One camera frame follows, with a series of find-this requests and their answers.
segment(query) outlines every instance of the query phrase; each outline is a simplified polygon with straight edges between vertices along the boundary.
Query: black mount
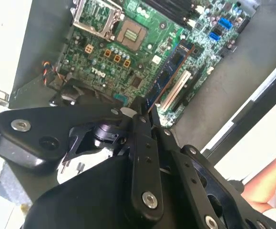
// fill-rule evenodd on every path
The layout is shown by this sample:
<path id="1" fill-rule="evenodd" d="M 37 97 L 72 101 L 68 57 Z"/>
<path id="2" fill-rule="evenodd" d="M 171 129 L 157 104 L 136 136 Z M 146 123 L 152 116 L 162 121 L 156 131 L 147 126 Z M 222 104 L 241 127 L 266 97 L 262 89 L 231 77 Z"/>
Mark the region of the black mount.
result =
<path id="1" fill-rule="evenodd" d="M 137 97 L 130 109 L 97 103 L 0 114 L 0 183 L 11 200 L 34 202 L 23 229 L 270 228 L 195 147 L 180 149 L 145 105 Z M 56 183 L 61 163 L 104 147 L 113 157 Z"/>

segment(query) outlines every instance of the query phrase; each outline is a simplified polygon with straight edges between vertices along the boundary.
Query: skin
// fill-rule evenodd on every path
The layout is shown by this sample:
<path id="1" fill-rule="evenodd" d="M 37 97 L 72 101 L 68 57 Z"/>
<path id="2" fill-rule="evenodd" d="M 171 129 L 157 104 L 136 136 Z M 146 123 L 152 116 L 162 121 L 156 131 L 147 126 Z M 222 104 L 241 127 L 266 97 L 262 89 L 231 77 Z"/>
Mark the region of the skin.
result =
<path id="1" fill-rule="evenodd" d="M 242 197 L 257 211 L 263 213 L 273 207 L 268 201 L 276 192 L 276 159 L 245 185 Z"/>

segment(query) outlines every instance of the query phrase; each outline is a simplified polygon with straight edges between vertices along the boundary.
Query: motherboard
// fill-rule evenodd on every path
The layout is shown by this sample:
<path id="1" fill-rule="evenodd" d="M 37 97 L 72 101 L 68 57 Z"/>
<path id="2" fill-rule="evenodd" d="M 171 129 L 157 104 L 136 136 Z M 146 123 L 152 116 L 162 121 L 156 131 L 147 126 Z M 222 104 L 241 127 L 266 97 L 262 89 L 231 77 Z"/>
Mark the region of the motherboard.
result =
<path id="1" fill-rule="evenodd" d="M 171 127 L 249 22 L 227 0 L 80 0 L 59 73 Z"/>

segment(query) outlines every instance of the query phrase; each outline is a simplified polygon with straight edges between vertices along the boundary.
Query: white pci slot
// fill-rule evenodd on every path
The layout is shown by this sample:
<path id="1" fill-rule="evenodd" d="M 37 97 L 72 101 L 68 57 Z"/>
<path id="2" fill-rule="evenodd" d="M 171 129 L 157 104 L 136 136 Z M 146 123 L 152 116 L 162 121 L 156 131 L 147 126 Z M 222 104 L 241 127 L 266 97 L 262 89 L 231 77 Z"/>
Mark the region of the white pci slot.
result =
<path id="1" fill-rule="evenodd" d="M 185 85 L 185 83 L 187 82 L 187 80 L 190 78 L 191 75 L 192 74 L 187 70 L 185 70 L 182 73 L 177 83 L 174 85 L 174 87 L 172 88 L 172 90 L 170 91 L 166 99 L 161 104 L 161 107 L 160 107 L 161 110 L 166 111 L 170 107 L 170 105 L 172 104 L 172 102 L 179 94 L 180 90 L 183 88 L 183 86 Z"/>

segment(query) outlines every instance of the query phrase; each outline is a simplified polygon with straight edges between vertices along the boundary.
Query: silver screw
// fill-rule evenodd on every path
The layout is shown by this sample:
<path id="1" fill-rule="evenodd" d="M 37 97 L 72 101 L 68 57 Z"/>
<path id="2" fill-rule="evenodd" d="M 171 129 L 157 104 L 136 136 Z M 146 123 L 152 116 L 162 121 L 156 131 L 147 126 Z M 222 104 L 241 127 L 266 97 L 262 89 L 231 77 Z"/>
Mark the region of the silver screw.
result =
<path id="1" fill-rule="evenodd" d="M 211 216 L 205 217 L 205 223 L 210 229 L 218 229 L 216 221 Z"/>
<path id="2" fill-rule="evenodd" d="M 190 151 L 191 151 L 192 154 L 197 154 L 197 152 L 194 148 L 190 148 Z"/>
<path id="3" fill-rule="evenodd" d="M 264 226 L 264 224 L 262 224 L 262 222 L 257 221 L 257 224 L 260 227 L 260 229 L 266 229 L 266 227 Z"/>
<path id="4" fill-rule="evenodd" d="M 31 130 L 31 124 L 27 120 L 23 119 L 16 119 L 10 123 L 11 127 L 14 130 L 20 131 L 20 132 L 27 132 Z"/>
<path id="5" fill-rule="evenodd" d="M 118 115 L 118 114 L 119 114 L 119 112 L 118 112 L 116 109 L 111 109 L 111 112 L 112 112 L 113 114 L 115 114 L 115 115 Z"/>
<path id="6" fill-rule="evenodd" d="M 150 209 L 155 209 L 158 206 L 157 198 L 151 192 L 144 192 L 142 194 L 142 200 Z"/>
<path id="7" fill-rule="evenodd" d="M 166 130 L 166 129 L 164 130 L 164 132 L 165 132 L 165 134 L 168 135 L 168 136 L 171 135 L 171 132 L 168 131 L 168 130 Z"/>
<path id="8" fill-rule="evenodd" d="M 146 119 L 145 119 L 145 118 L 140 117 L 140 120 L 141 120 L 142 122 L 146 123 Z"/>

